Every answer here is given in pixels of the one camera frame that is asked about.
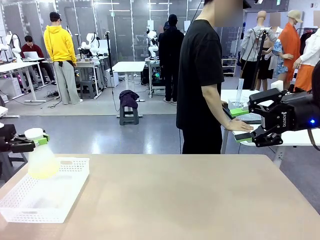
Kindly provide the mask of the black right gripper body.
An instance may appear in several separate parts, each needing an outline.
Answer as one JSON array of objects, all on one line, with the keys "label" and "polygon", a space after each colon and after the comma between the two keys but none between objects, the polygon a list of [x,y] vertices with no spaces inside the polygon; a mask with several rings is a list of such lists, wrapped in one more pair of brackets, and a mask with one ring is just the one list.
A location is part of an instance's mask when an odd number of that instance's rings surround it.
[{"label": "black right gripper body", "polygon": [[312,94],[285,95],[271,108],[271,112],[275,114],[276,128],[280,132],[320,127],[320,102]]}]

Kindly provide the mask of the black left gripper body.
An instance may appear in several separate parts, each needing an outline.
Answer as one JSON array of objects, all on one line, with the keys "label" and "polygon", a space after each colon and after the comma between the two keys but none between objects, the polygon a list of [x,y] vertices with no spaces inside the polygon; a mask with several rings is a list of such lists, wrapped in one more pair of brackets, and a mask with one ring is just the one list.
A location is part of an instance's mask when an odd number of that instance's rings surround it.
[{"label": "black left gripper body", "polygon": [[17,134],[14,124],[4,124],[0,127],[0,152],[8,152],[11,148],[11,142]]}]

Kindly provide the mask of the person's right hand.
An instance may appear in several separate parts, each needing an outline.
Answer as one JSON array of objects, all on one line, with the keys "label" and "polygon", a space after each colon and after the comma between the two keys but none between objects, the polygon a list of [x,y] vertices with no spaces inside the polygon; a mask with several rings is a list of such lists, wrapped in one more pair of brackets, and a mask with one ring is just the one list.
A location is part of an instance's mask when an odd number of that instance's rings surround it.
[{"label": "person's right hand", "polygon": [[241,131],[241,132],[250,132],[254,129],[251,125],[239,119],[233,119],[229,121],[226,124],[225,128],[229,131]]}]

